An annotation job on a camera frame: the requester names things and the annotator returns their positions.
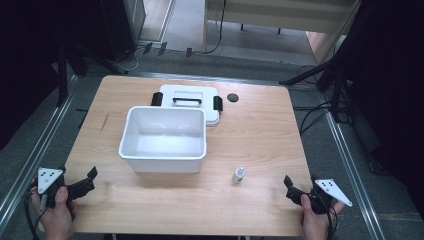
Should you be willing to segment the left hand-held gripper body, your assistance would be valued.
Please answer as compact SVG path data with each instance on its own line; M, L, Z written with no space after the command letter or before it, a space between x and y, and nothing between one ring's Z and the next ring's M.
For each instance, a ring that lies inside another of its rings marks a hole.
M36 193L39 197L39 211L45 211L48 208L56 207L56 195L61 187L68 188L64 181L64 174L59 169L40 167L35 178ZM69 211L76 211L75 200L70 201L67 197L66 206Z

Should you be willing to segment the person's left hand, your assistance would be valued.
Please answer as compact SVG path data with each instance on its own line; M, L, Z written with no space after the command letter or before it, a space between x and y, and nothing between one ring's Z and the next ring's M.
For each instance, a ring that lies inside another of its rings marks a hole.
M75 214L78 205L75 201L67 205L68 189L60 187L55 195L55 207L40 210L40 196L36 187L31 189L31 202L44 228L46 240L71 240L74 234L74 225L71 214Z

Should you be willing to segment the small white dropper bottle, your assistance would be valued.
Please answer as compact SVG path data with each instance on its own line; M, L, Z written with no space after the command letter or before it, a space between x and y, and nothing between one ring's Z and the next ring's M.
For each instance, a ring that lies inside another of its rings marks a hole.
M238 167L232 176L232 180L234 183L240 183L245 176L245 169L243 167Z

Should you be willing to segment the metal floor rail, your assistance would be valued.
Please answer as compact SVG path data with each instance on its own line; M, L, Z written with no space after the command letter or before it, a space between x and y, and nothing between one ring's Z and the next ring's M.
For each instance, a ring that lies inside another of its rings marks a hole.
M67 83L68 95L61 104L56 103L58 92L54 90L0 150L0 237L60 126L78 84L79 78L73 75Z
M387 240L371 198L356 168L354 158L342 133L340 124L335 121L330 111L327 111L326 119L371 239Z

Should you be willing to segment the dark cabinet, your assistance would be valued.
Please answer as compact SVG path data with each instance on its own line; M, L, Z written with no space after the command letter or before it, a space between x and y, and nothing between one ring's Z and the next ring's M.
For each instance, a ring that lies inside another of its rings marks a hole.
M143 0L100 0L106 26L106 58L114 61L133 53L142 32L146 11Z

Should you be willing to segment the light wooden bench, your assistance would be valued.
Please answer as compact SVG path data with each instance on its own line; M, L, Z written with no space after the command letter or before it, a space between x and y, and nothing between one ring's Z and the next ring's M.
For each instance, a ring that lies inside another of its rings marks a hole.
M314 58L323 63L340 36L346 34L360 0L204 0L203 49L208 21L305 31Z

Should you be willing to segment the white plastic storage box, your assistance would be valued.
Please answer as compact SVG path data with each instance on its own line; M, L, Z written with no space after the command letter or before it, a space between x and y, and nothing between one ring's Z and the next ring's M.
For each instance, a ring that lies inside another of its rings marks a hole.
M128 111L118 154L135 172L197 173L206 152L202 109L134 106Z

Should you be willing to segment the person's right hand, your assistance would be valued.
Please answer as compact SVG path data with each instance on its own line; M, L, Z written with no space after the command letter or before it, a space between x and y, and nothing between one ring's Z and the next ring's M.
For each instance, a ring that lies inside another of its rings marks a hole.
M344 208L343 202L337 201L330 209L329 214L317 215L314 213L309 197L306 194L301 196L301 221L302 237L304 240L327 240L330 228L335 223L336 215Z

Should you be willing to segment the black tripod stand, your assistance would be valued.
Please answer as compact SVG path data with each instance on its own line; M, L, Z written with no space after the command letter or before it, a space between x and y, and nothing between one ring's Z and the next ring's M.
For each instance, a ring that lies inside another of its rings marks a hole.
M345 57L351 50L352 43L348 38L341 43L336 53L324 63L308 70L289 80L280 80L279 84L284 86L291 86L297 84L309 77L313 77L321 73L321 77L316 83L316 88L319 92L327 91L331 85L333 87L333 94L330 100L330 113L336 122L340 122L339 109L340 97L342 93L342 86L346 84L347 79L345 76L345 68L347 60Z

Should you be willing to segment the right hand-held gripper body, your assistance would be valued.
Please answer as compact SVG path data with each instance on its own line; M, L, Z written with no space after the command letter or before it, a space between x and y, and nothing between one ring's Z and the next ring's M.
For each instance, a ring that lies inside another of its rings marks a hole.
M349 207L353 206L353 203L333 179L318 179L316 183L321 190L319 192L314 192L311 189L311 191L307 193L312 210L315 214L322 215L328 213L332 207L333 200L338 200Z

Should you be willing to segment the black curtain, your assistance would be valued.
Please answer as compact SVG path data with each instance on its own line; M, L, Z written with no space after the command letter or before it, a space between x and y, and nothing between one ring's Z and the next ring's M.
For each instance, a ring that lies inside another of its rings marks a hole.
M42 101L64 86L52 65L83 75L79 34L95 0L0 0L0 150Z
M348 93L379 141L371 156L424 220L424 0L360 0L340 50Z

